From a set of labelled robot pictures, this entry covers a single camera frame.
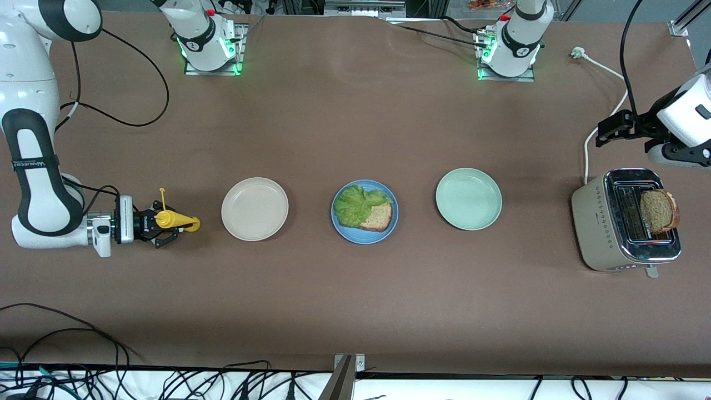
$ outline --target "toaster slot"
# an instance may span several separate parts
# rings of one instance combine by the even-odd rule
[[[618,184],[615,186],[615,197],[624,221],[626,239],[629,242],[654,243],[670,240],[666,232],[653,235],[642,217],[642,192],[653,189],[656,189],[656,186],[651,184]]]

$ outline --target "sandwich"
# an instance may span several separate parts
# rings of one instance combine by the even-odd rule
[[[333,210],[343,226],[384,232],[392,220],[392,199],[382,190],[351,185],[336,197]]]

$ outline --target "beige plate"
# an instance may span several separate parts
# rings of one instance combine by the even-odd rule
[[[222,207],[225,228],[244,241],[262,241],[274,235],[288,214],[287,193],[267,178],[249,178],[236,184]]]

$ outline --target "white power cord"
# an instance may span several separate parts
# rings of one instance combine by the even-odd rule
[[[573,49],[573,51],[570,53],[570,55],[576,59],[582,58],[584,60],[588,60],[590,63],[597,65],[598,67],[604,69],[605,71],[615,75],[616,77],[620,78],[624,82],[624,77],[622,75],[617,73],[617,71],[615,71],[611,68],[608,68],[605,65],[602,65],[601,63],[598,63],[597,61],[590,58],[587,54],[585,54],[584,48],[576,47]],[[620,100],[620,102],[617,103],[617,107],[615,107],[615,109],[610,113],[610,116],[614,115],[615,112],[619,111],[620,107],[622,107],[622,104],[625,102],[625,100],[627,100],[627,95],[628,95],[628,92],[627,92],[627,90],[625,90],[624,96],[622,96],[622,100]],[[585,143],[582,145],[583,153],[585,154],[585,173],[582,177],[584,184],[587,184],[587,182],[588,182],[587,177],[588,177],[588,174],[590,173],[590,154],[588,152],[587,147],[590,144],[590,140],[592,139],[593,136],[595,136],[596,133],[597,133],[597,127],[592,132],[590,132],[590,135],[588,135],[588,137],[585,139]]]

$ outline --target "blue plate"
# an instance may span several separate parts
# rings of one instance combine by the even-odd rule
[[[358,228],[349,228],[347,226],[341,225],[341,223],[338,222],[336,211],[333,209],[333,203],[336,201],[336,197],[338,197],[345,188],[351,185],[362,186],[365,191],[380,189],[392,199],[392,218],[390,219],[390,225],[387,227],[387,229],[385,229],[384,232],[372,232]],[[395,225],[397,225],[397,217],[399,214],[400,210],[397,207],[397,200],[395,199],[395,195],[392,194],[390,189],[388,189],[384,184],[381,184],[377,181],[372,181],[370,179],[352,181],[350,184],[345,185],[341,188],[341,190],[338,191],[338,193],[336,193],[336,195],[333,197],[333,201],[331,202],[331,221],[333,222],[333,227],[336,228],[338,234],[344,237],[347,241],[351,241],[357,244],[373,244],[383,240],[384,238],[387,238],[387,236],[390,235],[390,232],[395,229]]]

